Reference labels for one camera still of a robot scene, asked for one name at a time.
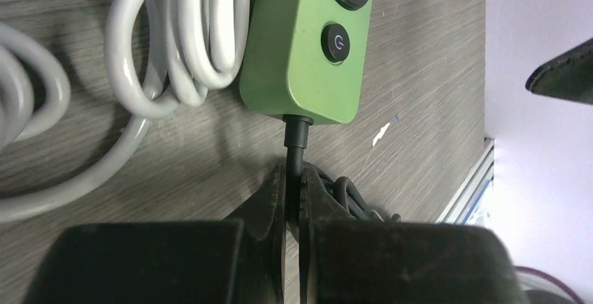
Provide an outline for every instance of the wooden table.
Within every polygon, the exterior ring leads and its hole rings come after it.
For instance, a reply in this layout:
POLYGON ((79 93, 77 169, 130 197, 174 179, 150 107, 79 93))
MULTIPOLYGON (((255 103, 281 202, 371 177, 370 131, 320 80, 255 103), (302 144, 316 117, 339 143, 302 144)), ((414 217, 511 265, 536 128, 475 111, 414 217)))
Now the wooden table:
MULTIPOLYGON (((0 154, 0 191, 27 193, 81 172, 110 148, 129 114, 103 68, 111 0, 1 0, 1 19, 63 63, 71 107, 54 128, 0 154)), ((133 39, 147 55, 148 23, 133 39)), ((375 0, 361 103, 343 126, 314 126, 305 158, 346 175, 371 205, 435 220, 483 151, 485 0, 375 0), (373 146, 373 139, 390 124, 373 146)), ((18 303, 49 244, 89 222, 219 219, 284 156, 283 123, 250 112, 238 87, 155 122, 107 184, 56 211, 0 225, 0 302, 18 303)), ((287 303, 298 301, 297 250, 287 251, 287 303)))

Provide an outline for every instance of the power button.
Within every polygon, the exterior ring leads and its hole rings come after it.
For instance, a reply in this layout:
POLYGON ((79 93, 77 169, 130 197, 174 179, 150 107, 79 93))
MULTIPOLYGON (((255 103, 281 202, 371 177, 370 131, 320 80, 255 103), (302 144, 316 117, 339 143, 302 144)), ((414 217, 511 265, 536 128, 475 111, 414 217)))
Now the power button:
POLYGON ((328 24, 321 33, 321 48, 325 57, 337 63, 350 53, 350 38, 346 29, 338 23, 328 24))

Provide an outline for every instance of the coiled white cable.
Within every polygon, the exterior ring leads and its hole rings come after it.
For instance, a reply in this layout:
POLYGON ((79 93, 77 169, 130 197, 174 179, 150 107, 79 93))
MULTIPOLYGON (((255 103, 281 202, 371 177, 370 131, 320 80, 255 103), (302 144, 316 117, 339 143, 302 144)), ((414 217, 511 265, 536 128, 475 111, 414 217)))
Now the coiled white cable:
MULTIPOLYGON (((33 217, 88 194, 128 161, 148 130, 148 119, 166 117, 180 103, 199 106, 208 89, 228 86, 243 60, 249 5, 250 0, 166 0, 166 5, 164 0, 113 0, 105 65, 116 96, 134 116, 111 150, 85 172, 43 191, 0 199, 0 223, 33 217), (150 47, 141 87, 131 34, 143 2, 150 47), (163 92, 167 73, 171 87, 163 92)), ((64 115, 69 99, 70 84, 55 57, 35 40, 0 24, 0 150, 49 129, 64 115), (10 52, 31 64, 43 79, 47 97, 35 113, 31 83, 10 52)))
POLYGON ((164 0, 146 0, 150 47, 163 47, 158 52, 165 58, 149 59, 144 84, 162 88, 168 71, 171 87, 163 94, 142 89, 131 55, 132 27, 144 1, 113 0, 107 19, 105 65, 123 106, 159 119, 179 103, 199 106, 209 89, 231 84, 245 52, 250 0, 166 0, 165 7, 164 0))

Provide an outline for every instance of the black power cord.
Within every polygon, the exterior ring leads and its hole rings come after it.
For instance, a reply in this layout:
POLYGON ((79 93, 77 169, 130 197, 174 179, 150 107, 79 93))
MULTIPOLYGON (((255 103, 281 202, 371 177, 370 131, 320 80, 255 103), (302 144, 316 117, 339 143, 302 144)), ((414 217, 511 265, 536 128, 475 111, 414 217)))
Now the black power cord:
MULTIPOLYGON (((327 193, 342 205, 356 219, 377 219, 382 217, 367 205, 358 192, 358 189, 347 177, 340 177, 332 180, 329 175, 310 163, 303 161, 303 153, 307 148, 307 137, 309 126, 313 120, 300 115, 285 115, 283 117, 286 123, 284 146, 287 148, 286 156, 286 201, 288 205, 298 205, 301 192, 301 177, 304 166, 310 166, 317 171, 317 174, 323 182, 327 193)), ((288 208, 287 217, 290 221, 296 221, 299 218, 298 208, 288 208)), ((392 221, 399 221, 400 216, 395 214, 392 221)))

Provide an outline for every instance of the green power strip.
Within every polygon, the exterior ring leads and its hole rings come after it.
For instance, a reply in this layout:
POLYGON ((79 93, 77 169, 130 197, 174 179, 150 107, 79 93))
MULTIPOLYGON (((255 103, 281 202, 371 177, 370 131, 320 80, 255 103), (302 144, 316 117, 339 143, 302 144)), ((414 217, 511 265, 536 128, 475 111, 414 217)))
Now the green power strip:
POLYGON ((372 0, 255 0, 239 86, 250 109, 345 124, 358 110, 372 0))

